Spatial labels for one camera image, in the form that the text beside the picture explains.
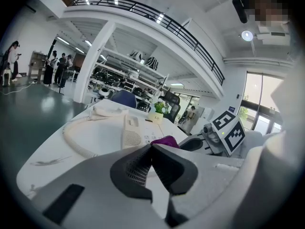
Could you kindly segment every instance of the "potted plant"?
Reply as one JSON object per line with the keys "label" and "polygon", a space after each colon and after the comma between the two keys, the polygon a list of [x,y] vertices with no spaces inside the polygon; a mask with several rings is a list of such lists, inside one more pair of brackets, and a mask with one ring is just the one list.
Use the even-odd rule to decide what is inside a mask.
{"label": "potted plant", "polygon": [[150,100],[151,110],[148,113],[148,119],[156,124],[161,124],[163,115],[170,113],[172,107],[162,99],[157,97]]}

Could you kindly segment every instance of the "dog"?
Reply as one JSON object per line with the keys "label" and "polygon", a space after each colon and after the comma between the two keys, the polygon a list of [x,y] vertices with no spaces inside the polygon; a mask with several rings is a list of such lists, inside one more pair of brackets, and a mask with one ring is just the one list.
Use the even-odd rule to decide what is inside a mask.
{"label": "dog", "polygon": [[3,71],[3,75],[2,75],[2,86],[4,86],[4,81],[5,81],[5,79],[4,79],[4,75],[5,74],[9,74],[9,80],[8,80],[8,85],[10,85],[10,76],[11,76],[11,70],[10,70],[10,68],[6,68],[4,71]]}

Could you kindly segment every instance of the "blue chair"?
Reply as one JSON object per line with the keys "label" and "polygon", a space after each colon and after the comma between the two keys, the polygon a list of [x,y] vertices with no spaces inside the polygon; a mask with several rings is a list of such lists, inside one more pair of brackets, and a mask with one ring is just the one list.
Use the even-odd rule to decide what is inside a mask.
{"label": "blue chair", "polygon": [[112,96],[111,101],[134,109],[137,107],[135,95],[126,90],[120,90],[119,92],[115,93]]}

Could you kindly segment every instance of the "pillar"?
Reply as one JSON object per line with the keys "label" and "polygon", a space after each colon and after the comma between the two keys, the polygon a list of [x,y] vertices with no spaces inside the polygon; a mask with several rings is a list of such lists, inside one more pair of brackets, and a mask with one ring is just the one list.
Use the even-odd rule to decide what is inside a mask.
{"label": "pillar", "polygon": [[85,57],[85,60],[82,64],[80,74],[77,77],[77,83],[73,98],[74,101],[78,103],[83,102],[85,93],[87,91],[87,86],[90,80],[90,75],[92,74],[95,63],[99,58],[106,42],[114,32],[114,30],[115,30],[115,23],[112,21],[108,21],[101,29],[99,34],[96,36],[94,42],[92,43],[92,46],[90,47]]}

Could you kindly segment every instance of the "black railing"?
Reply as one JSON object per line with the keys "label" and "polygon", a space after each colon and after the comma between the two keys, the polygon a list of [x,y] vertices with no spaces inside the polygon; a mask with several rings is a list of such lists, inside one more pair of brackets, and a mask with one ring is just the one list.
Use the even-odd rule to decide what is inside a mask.
{"label": "black railing", "polygon": [[192,50],[194,50],[216,76],[220,85],[223,84],[224,75],[222,74],[221,70],[219,69],[209,52],[191,33],[187,31],[186,28],[184,28],[182,25],[180,25],[178,22],[176,22],[163,12],[160,12],[152,7],[132,0],[72,0],[72,3],[70,4],[70,6],[78,5],[98,5],[127,10],[129,12],[136,13],[160,24],[164,28],[168,29],[170,32],[174,33],[177,37],[184,41]]}

